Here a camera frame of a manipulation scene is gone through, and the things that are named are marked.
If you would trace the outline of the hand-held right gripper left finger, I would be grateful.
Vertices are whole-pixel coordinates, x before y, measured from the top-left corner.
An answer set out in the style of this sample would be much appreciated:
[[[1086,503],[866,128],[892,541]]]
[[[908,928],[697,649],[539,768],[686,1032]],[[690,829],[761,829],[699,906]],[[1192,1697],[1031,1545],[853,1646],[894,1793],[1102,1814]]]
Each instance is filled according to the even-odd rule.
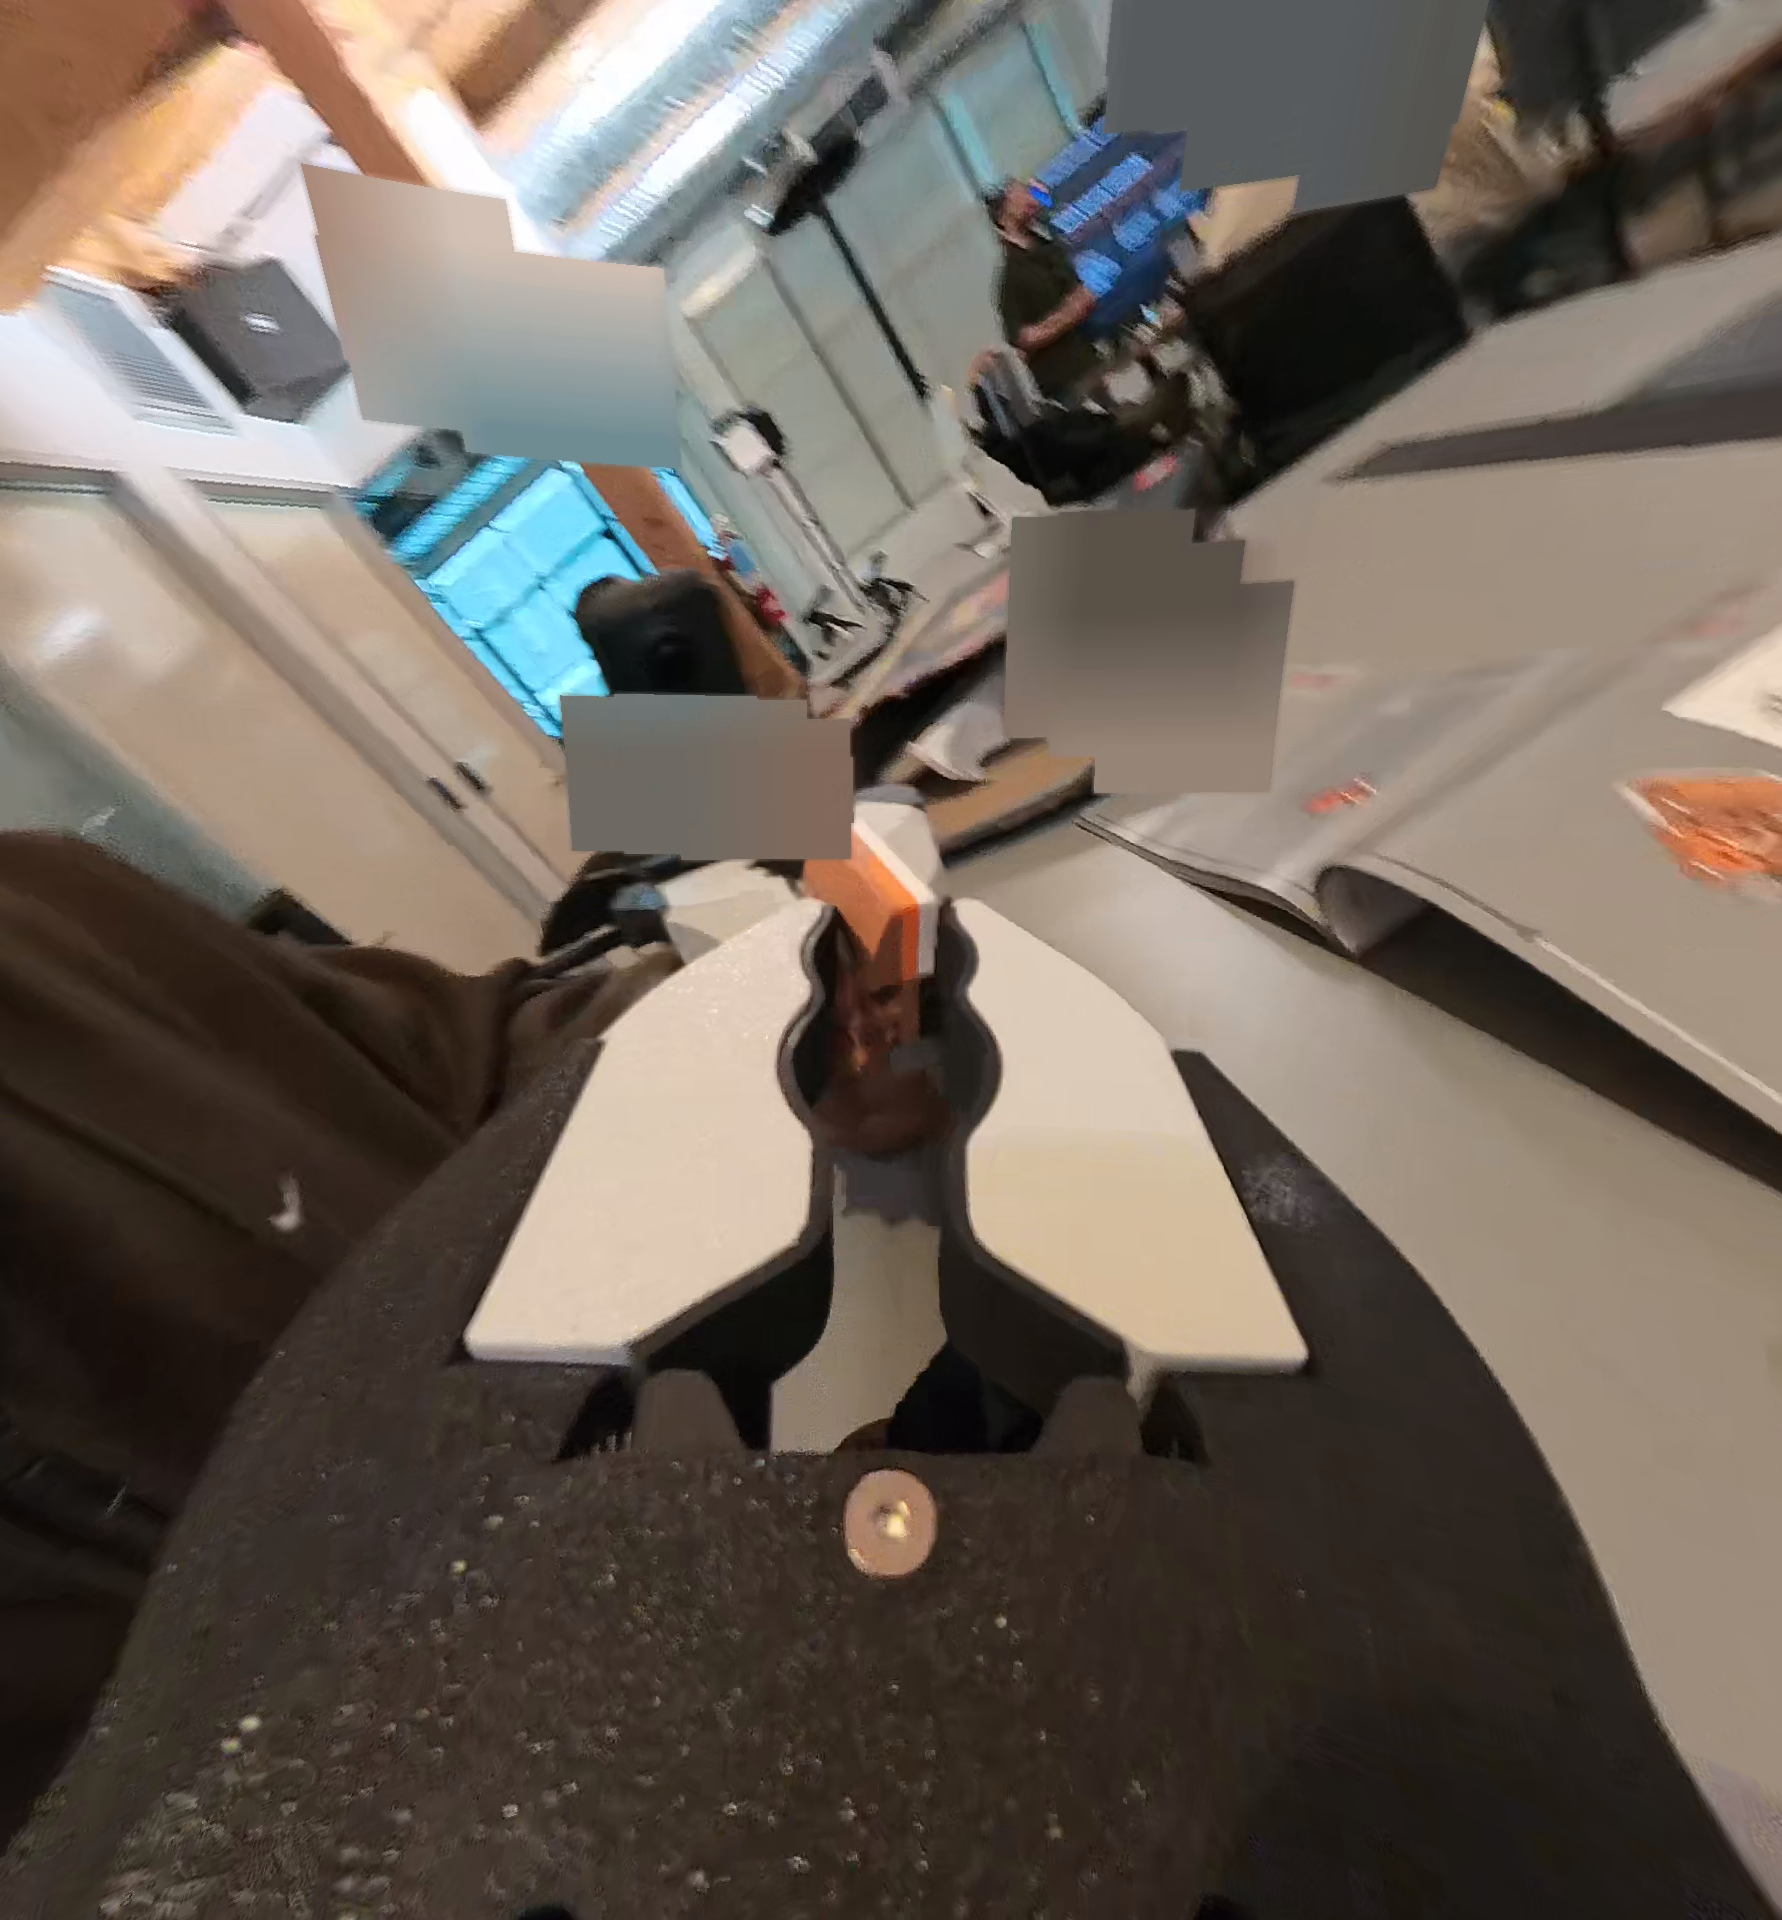
[[[831,1158],[793,1063],[828,923],[783,906],[604,1034],[463,1328],[471,1358],[646,1366],[831,1250]]]

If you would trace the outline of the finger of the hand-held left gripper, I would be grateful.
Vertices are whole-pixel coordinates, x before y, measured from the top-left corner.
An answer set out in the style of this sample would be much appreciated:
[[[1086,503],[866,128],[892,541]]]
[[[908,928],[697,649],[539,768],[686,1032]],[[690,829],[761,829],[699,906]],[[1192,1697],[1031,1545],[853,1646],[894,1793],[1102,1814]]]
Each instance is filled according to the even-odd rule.
[[[669,879],[669,946],[684,963],[775,916],[797,885],[753,861],[710,861]]]
[[[940,852],[923,803],[855,801],[851,885],[863,901],[931,901],[940,894]]]

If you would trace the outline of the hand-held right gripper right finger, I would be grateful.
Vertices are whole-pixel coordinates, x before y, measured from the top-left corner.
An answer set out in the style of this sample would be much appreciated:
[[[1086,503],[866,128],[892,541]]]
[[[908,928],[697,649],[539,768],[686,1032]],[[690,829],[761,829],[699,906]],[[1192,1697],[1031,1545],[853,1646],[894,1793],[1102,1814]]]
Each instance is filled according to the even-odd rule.
[[[953,910],[974,1068],[953,1338],[997,1379],[1291,1375],[1308,1345],[1165,1035],[983,901]]]

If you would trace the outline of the small orange brown brick assembly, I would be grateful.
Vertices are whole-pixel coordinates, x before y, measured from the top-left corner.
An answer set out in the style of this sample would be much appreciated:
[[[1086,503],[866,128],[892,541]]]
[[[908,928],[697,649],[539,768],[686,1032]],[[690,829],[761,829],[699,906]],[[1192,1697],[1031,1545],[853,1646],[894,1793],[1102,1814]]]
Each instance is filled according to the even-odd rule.
[[[825,997],[806,1054],[811,1117],[837,1149],[903,1158],[948,1123],[931,1035],[942,899],[863,822],[850,852],[804,865],[801,891],[828,913],[816,945]]]

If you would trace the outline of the grey instruction booklet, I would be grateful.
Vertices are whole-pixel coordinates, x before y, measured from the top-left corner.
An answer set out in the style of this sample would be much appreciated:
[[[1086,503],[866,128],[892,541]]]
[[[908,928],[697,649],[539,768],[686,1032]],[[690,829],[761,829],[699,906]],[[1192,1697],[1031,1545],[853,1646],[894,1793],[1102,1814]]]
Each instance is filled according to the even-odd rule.
[[[1259,796],[1081,826],[1362,958],[1435,910],[1782,1136],[1782,566],[1644,641],[1322,676]]]

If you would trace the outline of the person's left forearm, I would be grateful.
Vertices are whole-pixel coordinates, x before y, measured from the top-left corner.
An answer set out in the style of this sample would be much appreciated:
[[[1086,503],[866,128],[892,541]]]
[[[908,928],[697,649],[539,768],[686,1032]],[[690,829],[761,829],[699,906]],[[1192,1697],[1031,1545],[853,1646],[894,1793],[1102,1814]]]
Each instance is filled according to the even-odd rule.
[[[0,1186],[409,1182],[679,972],[662,943],[455,973],[230,921],[83,840],[0,831]]]

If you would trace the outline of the grey desk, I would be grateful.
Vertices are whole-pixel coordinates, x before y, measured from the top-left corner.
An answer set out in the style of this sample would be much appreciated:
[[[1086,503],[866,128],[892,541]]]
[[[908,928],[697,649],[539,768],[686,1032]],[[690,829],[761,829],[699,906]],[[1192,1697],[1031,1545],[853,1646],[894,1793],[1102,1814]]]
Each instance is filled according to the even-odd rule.
[[[1208,1703],[1342,1654],[1203,1916],[1782,1916],[1782,1139],[1448,919],[1358,968],[1079,829],[955,879],[1197,1079],[1313,1351],[1192,1382],[1279,1573]]]

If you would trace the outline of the black box device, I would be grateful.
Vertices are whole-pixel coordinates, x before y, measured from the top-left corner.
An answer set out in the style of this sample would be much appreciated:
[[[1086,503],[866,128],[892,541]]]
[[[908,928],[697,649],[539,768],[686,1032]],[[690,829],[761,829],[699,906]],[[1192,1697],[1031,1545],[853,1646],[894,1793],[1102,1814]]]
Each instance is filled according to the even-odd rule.
[[[350,376],[338,334],[278,259],[212,262],[150,301],[252,419],[303,425]]]

